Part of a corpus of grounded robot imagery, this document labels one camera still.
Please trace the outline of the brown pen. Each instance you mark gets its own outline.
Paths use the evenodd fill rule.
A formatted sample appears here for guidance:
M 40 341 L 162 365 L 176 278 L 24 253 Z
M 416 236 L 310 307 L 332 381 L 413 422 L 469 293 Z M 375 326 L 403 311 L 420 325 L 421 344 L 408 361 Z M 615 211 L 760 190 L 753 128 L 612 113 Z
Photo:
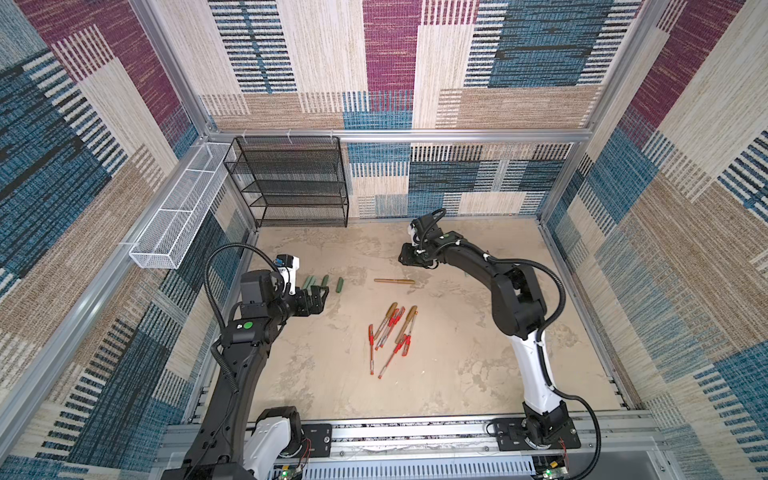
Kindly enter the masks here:
M 413 318 L 417 314 L 418 307 L 416 305 L 413 305 L 410 310 L 408 311 L 405 320 L 403 321 L 403 324 L 401 326 L 401 329 L 398 333 L 398 336 L 396 337 L 396 343 L 399 344 L 404 340 L 404 337 L 406 335 L 406 329 L 407 327 L 412 323 Z
M 385 314 L 385 316 L 384 316 L 383 320 L 382 320 L 382 321 L 381 321 L 381 323 L 379 324 L 379 326 L 378 326 L 378 328 L 377 328 L 377 330 L 376 330 L 376 332 L 375 332 L 375 334 L 374 334 L 374 340 L 377 340 L 377 339 L 380 337 L 380 335 L 381 335 L 381 332 L 382 332 L 382 331 L 384 330 L 384 328 L 385 328 L 385 327 L 388 325 L 390 318 L 392 317 L 392 315 L 394 314 L 394 312 L 395 312 L 395 311 L 397 311 L 397 307 L 398 307 L 398 303 L 397 303 L 397 302 L 393 302 L 393 303 L 390 305 L 390 307 L 388 308 L 388 310 L 387 310 L 387 312 L 386 312 L 386 314 Z

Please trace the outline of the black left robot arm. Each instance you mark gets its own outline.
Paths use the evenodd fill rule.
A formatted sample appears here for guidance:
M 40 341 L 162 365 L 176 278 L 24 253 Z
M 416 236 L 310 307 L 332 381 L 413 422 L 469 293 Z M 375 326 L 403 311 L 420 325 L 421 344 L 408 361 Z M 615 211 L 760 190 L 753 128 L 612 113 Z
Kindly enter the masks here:
M 246 435 L 257 382 L 280 328 L 292 317 L 323 312 L 330 289 L 292 289 L 281 274 L 250 271 L 241 276 L 241 317 L 230 318 L 213 345 L 220 367 L 206 415 L 181 465 L 164 479 L 270 479 L 280 455 L 304 446 L 300 415 L 293 406 L 268 409 Z

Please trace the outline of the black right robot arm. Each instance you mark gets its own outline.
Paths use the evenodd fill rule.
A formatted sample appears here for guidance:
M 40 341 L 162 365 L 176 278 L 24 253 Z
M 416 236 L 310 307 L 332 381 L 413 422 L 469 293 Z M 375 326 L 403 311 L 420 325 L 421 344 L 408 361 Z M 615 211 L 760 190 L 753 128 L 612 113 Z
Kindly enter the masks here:
M 446 264 L 484 285 L 491 295 L 496 327 L 512 343 L 524 387 L 526 441 L 543 449 L 569 429 L 564 397 L 556 392 L 546 354 L 545 328 L 562 313 L 565 290 L 548 267 L 524 259 L 498 259 L 438 221 L 444 209 L 411 221 L 410 240 L 399 262 L 425 269 Z

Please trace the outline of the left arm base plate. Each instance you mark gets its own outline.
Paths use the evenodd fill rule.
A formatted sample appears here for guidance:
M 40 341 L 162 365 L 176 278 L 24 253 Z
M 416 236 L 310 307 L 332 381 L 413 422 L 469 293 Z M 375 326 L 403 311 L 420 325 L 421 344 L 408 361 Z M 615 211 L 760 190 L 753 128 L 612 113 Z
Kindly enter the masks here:
M 301 436 L 294 446 L 289 445 L 278 456 L 284 460 L 328 458 L 331 455 L 333 427 L 330 423 L 303 424 Z

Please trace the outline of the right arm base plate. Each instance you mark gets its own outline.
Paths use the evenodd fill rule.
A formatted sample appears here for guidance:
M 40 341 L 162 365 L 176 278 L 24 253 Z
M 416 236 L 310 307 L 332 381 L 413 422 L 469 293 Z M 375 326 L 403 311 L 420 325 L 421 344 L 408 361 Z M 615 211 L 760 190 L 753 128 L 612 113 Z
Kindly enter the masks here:
M 486 432 L 496 440 L 498 449 L 503 452 L 562 448 L 570 450 L 582 446 L 571 420 L 550 425 L 535 418 L 496 418 L 486 425 Z

